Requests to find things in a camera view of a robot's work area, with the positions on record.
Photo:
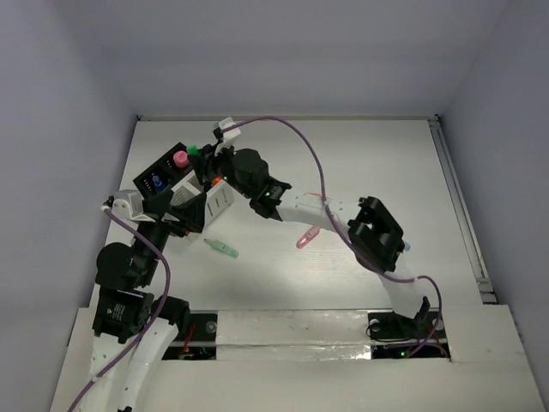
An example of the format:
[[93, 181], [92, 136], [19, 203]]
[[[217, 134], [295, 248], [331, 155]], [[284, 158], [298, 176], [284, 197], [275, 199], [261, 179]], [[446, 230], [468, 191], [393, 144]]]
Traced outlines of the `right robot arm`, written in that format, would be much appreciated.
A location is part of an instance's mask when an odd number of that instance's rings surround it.
[[407, 249], [403, 230], [379, 199], [361, 197], [345, 203], [301, 191], [272, 177], [268, 163], [251, 148], [206, 145], [188, 148], [187, 153], [200, 182], [225, 181], [261, 217], [304, 223], [340, 235], [359, 264], [380, 278], [396, 329], [403, 336], [415, 336], [425, 328], [429, 300], [403, 263]]

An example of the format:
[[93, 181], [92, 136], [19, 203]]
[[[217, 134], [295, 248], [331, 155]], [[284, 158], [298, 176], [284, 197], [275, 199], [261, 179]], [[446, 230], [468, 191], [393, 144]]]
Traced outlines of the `green-capped black highlighter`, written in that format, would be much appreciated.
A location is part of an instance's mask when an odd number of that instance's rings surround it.
[[201, 150], [196, 145], [190, 145], [186, 147], [186, 153], [189, 156], [197, 156], [201, 154]]

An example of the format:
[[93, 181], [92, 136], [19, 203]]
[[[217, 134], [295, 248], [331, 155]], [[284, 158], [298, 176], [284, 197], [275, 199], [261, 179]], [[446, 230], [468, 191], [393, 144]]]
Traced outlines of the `pink-capped clear pencil tube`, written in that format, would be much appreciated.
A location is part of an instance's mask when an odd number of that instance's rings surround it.
[[178, 169], [185, 169], [189, 166], [190, 161], [188, 154], [184, 150], [179, 150], [173, 156], [173, 163]]

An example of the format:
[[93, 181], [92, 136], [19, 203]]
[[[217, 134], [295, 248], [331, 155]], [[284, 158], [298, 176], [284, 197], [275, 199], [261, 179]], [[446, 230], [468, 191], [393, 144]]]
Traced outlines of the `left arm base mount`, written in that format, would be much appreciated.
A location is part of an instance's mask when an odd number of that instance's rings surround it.
[[164, 353], [163, 361], [213, 361], [217, 353], [218, 312], [191, 312], [189, 326]]

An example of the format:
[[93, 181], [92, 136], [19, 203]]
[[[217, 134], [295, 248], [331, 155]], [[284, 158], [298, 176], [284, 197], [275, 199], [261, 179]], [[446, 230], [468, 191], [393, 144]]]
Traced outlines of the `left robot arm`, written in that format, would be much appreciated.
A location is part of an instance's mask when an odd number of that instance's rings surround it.
[[99, 287], [88, 382], [71, 411], [136, 411], [168, 346], [190, 328], [190, 305], [171, 297], [163, 250], [171, 236], [200, 233], [207, 196], [173, 205], [172, 190], [149, 199], [138, 191], [110, 196], [102, 211], [127, 230], [131, 244], [105, 245], [96, 259]]

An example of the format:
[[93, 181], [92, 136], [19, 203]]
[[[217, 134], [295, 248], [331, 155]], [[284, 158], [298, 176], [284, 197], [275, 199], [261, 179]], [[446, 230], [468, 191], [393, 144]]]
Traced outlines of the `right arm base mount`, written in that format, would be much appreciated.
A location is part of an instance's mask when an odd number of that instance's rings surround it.
[[426, 297], [414, 319], [394, 312], [370, 312], [365, 334], [374, 360], [450, 358], [443, 318]]

